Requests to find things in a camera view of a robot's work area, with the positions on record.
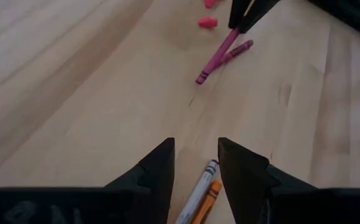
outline pink crayon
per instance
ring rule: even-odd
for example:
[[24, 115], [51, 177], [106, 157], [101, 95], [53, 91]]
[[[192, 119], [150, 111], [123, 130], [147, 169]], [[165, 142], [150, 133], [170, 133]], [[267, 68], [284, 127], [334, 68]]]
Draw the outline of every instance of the pink crayon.
[[206, 78], [217, 68], [217, 64], [222, 60], [223, 56], [227, 52], [227, 50], [231, 47], [232, 43], [236, 40], [238, 35], [240, 34], [238, 28], [233, 29], [227, 38], [224, 40], [223, 44], [217, 49], [216, 53], [209, 60], [201, 74], [199, 74], [197, 80], [195, 82], [199, 85], [203, 84]]
[[253, 46], [253, 40], [248, 40], [245, 43], [241, 44], [240, 46], [234, 48], [229, 53], [225, 54], [222, 59], [216, 64], [216, 68], [218, 69], [220, 66], [229, 63], [231, 60], [236, 58], [238, 55], [244, 53], [245, 51], [249, 50]]

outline crayon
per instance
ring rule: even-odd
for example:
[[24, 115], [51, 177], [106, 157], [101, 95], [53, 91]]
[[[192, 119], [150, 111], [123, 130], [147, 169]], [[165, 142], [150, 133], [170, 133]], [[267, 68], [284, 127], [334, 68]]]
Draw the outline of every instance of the crayon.
[[211, 17], [203, 17], [198, 21], [198, 25], [202, 28], [213, 29], [217, 27], [217, 19]]
[[192, 218], [197, 212], [202, 199], [205, 197], [206, 192], [211, 186], [212, 178], [215, 175], [218, 166], [219, 162], [216, 160], [208, 162], [202, 177], [199, 179], [197, 185], [188, 198], [186, 205], [176, 220], [176, 224], [189, 224], [192, 221]]
[[249, 50], [253, 46], [253, 40], [248, 40], [245, 43], [241, 44], [240, 46], [232, 49], [229, 53], [225, 54], [219, 63], [216, 64], [216, 68], [218, 69], [220, 66], [229, 63], [231, 60], [236, 58], [238, 55], [244, 53], [245, 51]]
[[221, 189], [222, 182], [219, 180], [213, 181], [208, 193], [206, 194], [204, 200], [201, 203], [201, 206], [199, 207], [197, 214], [192, 221], [192, 224], [205, 223], [206, 218], [209, 215], [209, 212], [211, 212], [213, 204], [215, 204], [215, 201]]
[[215, 0], [205, 0], [205, 7], [207, 9], [212, 9], [214, 4], [215, 4]]
[[199, 74], [197, 80], [195, 81], [198, 85], [203, 84], [206, 78], [211, 74], [211, 72], [213, 72], [217, 68], [217, 64], [220, 62], [227, 50], [234, 43], [239, 34], [240, 32], [238, 28], [235, 28], [229, 33], [223, 44], [219, 47], [219, 49], [217, 49], [216, 53], [209, 60], [201, 74]]

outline red crayon piece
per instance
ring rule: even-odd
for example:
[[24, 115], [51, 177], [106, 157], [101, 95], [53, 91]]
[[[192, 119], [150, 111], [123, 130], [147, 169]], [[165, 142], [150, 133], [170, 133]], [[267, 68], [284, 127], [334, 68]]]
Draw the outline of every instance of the red crayon piece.
[[217, 27], [217, 19], [204, 17], [198, 21], [198, 25], [203, 28], [211, 29]]
[[215, 0], [205, 0], [205, 7], [207, 9], [212, 9], [214, 4], [215, 4]]

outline wood grain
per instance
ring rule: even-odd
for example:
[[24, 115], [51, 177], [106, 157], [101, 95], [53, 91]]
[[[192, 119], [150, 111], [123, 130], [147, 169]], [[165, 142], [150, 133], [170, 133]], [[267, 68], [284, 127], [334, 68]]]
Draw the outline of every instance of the wood grain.
[[[282, 0], [197, 86], [230, 5], [0, 0], [0, 186], [103, 186], [175, 137], [172, 223], [228, 137], [318, 187], [360, 187], [360, 33]], [[207, 223], [224, 222], [222, 191]]]

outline black plastic part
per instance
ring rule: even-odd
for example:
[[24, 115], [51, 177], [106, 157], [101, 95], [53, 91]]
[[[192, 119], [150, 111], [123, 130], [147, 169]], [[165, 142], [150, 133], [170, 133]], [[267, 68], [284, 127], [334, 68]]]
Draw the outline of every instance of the black plastic part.
[[166, 223], [174, 139], [101, 188], [1, 188], [0, 223]]
[[360, 189], [317, 189], [227, 138], [218, 150], [236, 223], [360, 223]]
[[219, 164], [224, 190], [236, 223], [258, 223], [270, 187], [280, 185], [266, 168], [268, 159], [227, 138], [219, 138]]
[[244, 34], [252, 28], [280, 0], [255, 0], [249, 12], [241, 20], [240, 33]]
[[231, 5], [229, 28], [239, 27], [244, 34], [253, 27], [280, 0], [255, 0], [249, 12], [245, 14], [251, 0], [233, 0]]
[[248, 9], [252, 0], [233, 0], [231, 5], [229, 28], [235, 29], [238, 27], [244, 18], [244, 14]]
[[360, 31], [360, 0], [309, 0]]

